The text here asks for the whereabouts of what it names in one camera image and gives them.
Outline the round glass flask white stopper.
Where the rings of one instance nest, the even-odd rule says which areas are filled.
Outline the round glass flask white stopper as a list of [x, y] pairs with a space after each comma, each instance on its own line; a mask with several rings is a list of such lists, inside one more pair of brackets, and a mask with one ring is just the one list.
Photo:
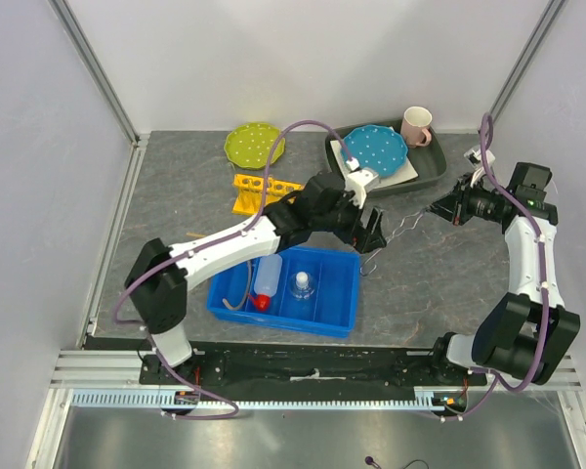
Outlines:
[[306, 271], [294, 273], [288, 280], [288, 289], [295, 300], [310, 300], [316, 291], [314, 277]]

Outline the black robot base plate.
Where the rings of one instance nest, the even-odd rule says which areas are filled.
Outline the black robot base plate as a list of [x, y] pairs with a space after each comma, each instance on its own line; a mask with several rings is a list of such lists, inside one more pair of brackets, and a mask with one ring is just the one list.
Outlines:
[[205, 398], [397, 398], [417, 387], [483, 386], [440, 355], [440, 348], [196, 342], [192, 356], [168, 371], [155, 352], [140, 345], [139, 382], [169, 388], [187, 381]]

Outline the metal crucible tongs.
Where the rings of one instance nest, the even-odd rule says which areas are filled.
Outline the metal crucible tongs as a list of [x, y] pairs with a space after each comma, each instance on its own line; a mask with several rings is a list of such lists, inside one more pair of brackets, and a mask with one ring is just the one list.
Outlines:
[[376, 258], [380, 255], [380, 253], [386, 249], [394, 239], [402, 236], [406, 232], [414, 231], [417, 228], [421, 218], [426, 214], [427, 209], [423, 208], [416, 213], [406, 215], [401, 219], [399, 224], [391, 231], [391, 233], [386, 237], [387, 244], [383, 248], [376, 249], [373, 253], [371, 253], [367, 259], [365, 259], [359, 268], [359, 274], [362, 277], [368, 277], [372, 273], [377, 270], [377, 261]]

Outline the tan rubber tube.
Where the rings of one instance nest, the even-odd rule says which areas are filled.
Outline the tan rubber tube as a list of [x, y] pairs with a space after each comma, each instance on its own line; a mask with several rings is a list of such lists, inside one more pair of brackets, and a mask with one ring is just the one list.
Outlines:
[[251, 263], [251, 261], [246, 261], [245, 264], [247, 267], [247, 279], [246, 279], [245, 288], [243, 290], [243, 295], [242, 295], [239, 303], [237, 305], [233, 306], [227, 298], [223, 298], [223, 300], [222, 300], [224, 306], [229, 311], [240, 310], [243, 307], [243, 305], [245, 304], [246, 300], [248, 299], [248, 296], [250, 293], [250, 288], [251, 288], [251, 280], [252, 280], [252, 263]]

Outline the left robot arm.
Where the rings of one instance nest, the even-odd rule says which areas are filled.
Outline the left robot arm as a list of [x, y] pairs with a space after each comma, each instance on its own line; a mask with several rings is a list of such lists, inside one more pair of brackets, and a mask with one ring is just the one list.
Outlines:
[[379, 181], [368, 168], [346, 177], [317, 174], [301, 190], [227, 230], [174, 245], [159, 238], [147, 242], [125, 280], [125, 295], [162, 359], [161, 373], [174, 384], [193, 377], [195, 362], [183, 320], [188, 293], [208, 278], [302, 244], [315, 232], [332, 233], [359, 253], [385, 246], [381, 211], [373, 209], [368, 222], [361, 222], [367, 195]]

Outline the white wash bottle red cap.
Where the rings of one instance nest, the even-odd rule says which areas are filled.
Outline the white wash bottle red cap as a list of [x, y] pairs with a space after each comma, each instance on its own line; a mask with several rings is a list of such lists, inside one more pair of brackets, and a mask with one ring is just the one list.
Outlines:
[[258, 312], [266, 312], [273, 296], [277, 293], [282, 258], [278, 254], [262, 257], [258, 262], [254, 281], [254, 295], [250, 300]]

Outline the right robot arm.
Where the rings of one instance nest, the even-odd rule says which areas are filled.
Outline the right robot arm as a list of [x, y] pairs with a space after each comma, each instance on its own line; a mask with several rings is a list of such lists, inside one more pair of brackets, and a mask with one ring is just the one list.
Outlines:
[[520, 162], [509, 185], [500, 190], [486, 189], [483, 173], [479, 166], [462, 176], [429, 210], [455, 226], [473, 218], [500, 225], [509, 252], [508, 291], [475, 334], [445, 334], [440, 339], [443, 351], [428, 359], [427, 369], [442, 385], [452, 383], [463, 368], [543, 385], [580, 330], [580, 317], [565, 307], [556, 279], [558, 210], [545, 200], [552, 172]]

